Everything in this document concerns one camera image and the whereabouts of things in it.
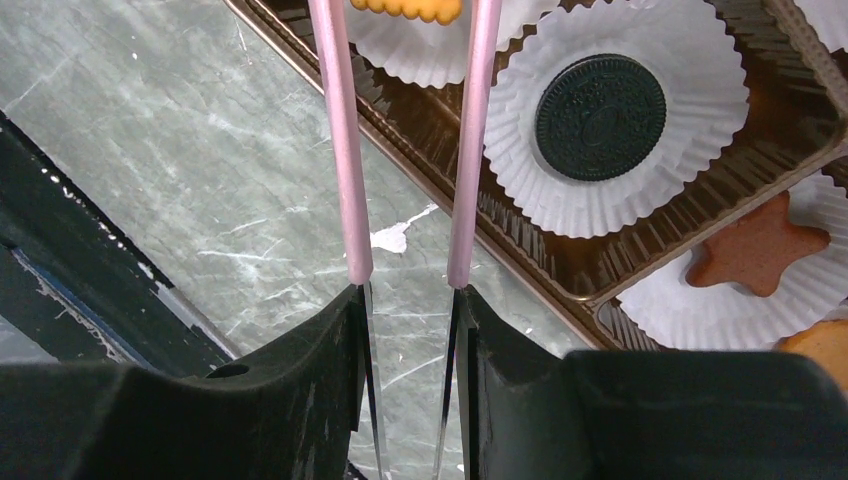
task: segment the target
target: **white paint splatter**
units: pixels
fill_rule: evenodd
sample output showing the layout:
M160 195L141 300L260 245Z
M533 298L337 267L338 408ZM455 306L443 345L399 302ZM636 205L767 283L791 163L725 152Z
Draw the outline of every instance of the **white paint splatter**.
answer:
M150 268L148 265L145 265L141 262L138 262L138 268L140 268L141 271L144 272L145 275L147 275L147 278L153 280L153 269L152 268Z
M415 215L405 222L400 222L392 225L389 228L384 228L379 232L371 234L371 248L382 248L383 250L392 253L403 253L406 251L406 230L416 221L426 217L430 213L438 210L439 207L435 203L427 205L423 212Z

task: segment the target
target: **yellow cracker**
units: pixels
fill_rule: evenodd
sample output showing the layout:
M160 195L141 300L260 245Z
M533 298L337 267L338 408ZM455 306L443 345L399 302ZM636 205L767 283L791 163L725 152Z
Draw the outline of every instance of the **yellow cracker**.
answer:
M358 10L371 10L374 13L386 12L393 17L404 17L430 23L436 20L448 25L462 13L462 0L350 0Z

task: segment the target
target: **brown cookie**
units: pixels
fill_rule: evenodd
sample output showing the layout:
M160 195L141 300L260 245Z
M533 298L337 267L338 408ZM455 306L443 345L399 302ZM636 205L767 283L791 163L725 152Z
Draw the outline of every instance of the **brown cookie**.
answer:
M693 287L736 282L768 297L789 265L829 244L826 231L789 221L789 192L783 192L707 239L686 281Z
M813 359L842 390L848 390L848 320L819 322L783 340L777 350Z

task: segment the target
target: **orange cookie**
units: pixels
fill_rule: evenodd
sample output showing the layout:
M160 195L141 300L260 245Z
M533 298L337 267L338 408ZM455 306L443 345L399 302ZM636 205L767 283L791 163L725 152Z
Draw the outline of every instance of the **orange cookie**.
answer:
M427 23L436 20L448 25L462 13L462 0L350 0L358 10L374 13L386 12L393 17L403 15L414 20L420 18Z
M848 320L819 322L783 340L777 349L813 359L848 390Z
M736 282L768 297L789 265L829 244L826 231L789 221L789 192L783 192L705 241L704 257L686 281L693 287Z

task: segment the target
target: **screw hole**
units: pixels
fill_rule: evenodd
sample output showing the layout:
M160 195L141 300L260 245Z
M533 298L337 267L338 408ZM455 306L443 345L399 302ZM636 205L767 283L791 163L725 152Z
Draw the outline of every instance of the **screw hole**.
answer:
M237 377L239 375L244 375L245 373L250 371L250 367L247 365L241 365L238 363L230 363L227 365L222 365L214 372L210 373L206 376L206 378L230 378Z

